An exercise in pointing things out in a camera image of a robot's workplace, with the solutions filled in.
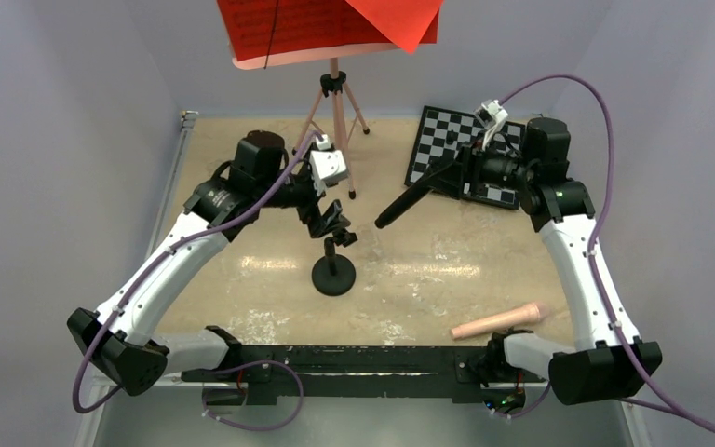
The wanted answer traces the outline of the red sheet music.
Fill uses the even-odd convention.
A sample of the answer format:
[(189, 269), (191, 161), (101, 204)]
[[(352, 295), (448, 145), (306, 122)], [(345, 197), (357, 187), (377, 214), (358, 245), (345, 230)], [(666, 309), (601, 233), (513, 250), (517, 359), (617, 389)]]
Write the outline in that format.
[(347, 4), (367, 22), (358, 26), (360, 43), (393, 44), (412, 54), (419, 46), (438, 41), (442, 0), (349, 0)]
[(345, 1), (222, 0), (217, 6), (239, 61), (382, 37)]

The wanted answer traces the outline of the pink tripod music stand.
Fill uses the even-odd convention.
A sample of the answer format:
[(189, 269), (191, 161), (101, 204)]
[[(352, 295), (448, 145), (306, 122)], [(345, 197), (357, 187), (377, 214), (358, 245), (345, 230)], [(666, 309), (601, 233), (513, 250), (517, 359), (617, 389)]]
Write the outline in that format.
[(270, 66), (284, 66), (327, 60), (329, 62), (329, 70), (319, 78), (317, 96), (304, 121), (298, 141), (292, 148), (295, 150), (305, 148), (307, 144), (304, 143), (304, 138), (310, 130), (315, 130), (318, 133), (323, 132), (321, 126), (315, 121), (315, 115), (322, 100), (330, 98), (333, 124), (333, 134), (330, 135), (330, 137), (335, 143), (335, 148), (343, 151), (346, 166), (351, 169), (346, 151), (356, 125), (360, 125), (360, 129), (365, 135), (371, 133), (371, 128), (358, 106), (355, 95), (348, 83), (346, 73), (340, 70), (339, 60), (343, 57), (377, 53), (397, 48), (398, 47), (392, 43), (347, 44), (334, 47), (294, 50), (242, 60), (236, 55), (233, 55), (232, 63), (240, 70), (256, 70)]

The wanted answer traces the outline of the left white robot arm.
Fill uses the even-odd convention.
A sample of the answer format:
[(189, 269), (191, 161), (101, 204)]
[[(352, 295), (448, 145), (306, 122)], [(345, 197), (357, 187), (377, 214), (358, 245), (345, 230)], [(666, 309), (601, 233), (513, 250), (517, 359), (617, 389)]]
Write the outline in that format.
[(163, 337), (156, 328), (201, 268), (255, 222), (261, 209), (297, 210), (312, 238), (352, 243), (342, 206), (318, 206), (329, 187), (347, 178), (344, 153), (315, 131), (288, 152), (279, 135), (253, 130), (184, 202), (168, 235), (142, 267), (95, 310), (76, 309), (67, 326), (88, 363), (130, 396), (147, 391), (162, 376), (206, 370), (216, 380), (237, 375), (237, 341), (207, 327)]

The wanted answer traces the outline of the black microphone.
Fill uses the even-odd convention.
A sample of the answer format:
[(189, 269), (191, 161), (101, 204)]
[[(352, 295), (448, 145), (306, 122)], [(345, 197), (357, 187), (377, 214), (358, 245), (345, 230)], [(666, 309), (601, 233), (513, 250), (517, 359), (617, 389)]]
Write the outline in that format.
[(437, 180), (434, 175), (428, 175), (413, 183), (379, 214), (374, 221), (375, 227), (383, 229), (392, 224), (397, 218), (428, 195), (434, 189), (436, 182)]

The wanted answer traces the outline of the black microphone desk stand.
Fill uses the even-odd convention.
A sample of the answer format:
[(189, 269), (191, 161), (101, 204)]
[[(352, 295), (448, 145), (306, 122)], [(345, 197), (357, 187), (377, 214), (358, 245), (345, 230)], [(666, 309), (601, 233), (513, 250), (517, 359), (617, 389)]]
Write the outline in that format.
[(318, 292), (326, 296), (341, 296), (352, 289), (357, 279), (354, 264), (337, 247), (348, 247), (358, 241), (355, 233), (345, 229), (334, 232), (324, 238), (324, 255), (313, 268), (311, 279)]

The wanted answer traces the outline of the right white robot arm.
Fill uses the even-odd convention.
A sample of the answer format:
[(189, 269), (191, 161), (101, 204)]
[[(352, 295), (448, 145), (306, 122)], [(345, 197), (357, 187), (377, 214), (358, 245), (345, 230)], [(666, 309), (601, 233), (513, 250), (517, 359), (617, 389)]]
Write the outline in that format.
[(598, 218), (587, 188), (568, 174), (571, 134), (554, 118), (534, 118), (516, 155), (483, 152), (476, 142), (440, 161), (403, 194), (407, 210), (453, 177), (475, 173), (517, 194), (533, 231), (550, 255), (573, 324), (573, 344), (512, 330), (492, 337), (483, 371), (507, 379), (519, 369), (549, 382), (566, 405), (635, 396), (662, 363), (656, 342), (645, 342), (622, 309), (598, 242)]

